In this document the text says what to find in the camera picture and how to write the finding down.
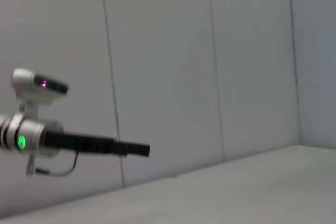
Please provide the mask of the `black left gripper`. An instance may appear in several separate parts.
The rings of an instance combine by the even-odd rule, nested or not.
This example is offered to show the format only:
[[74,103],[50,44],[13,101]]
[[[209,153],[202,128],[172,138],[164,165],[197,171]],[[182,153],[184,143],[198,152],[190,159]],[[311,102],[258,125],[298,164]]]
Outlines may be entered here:
[[73,150],[79,153],[150,156],[150,145],[115,142],[114,139],[47,131],[44,147]]

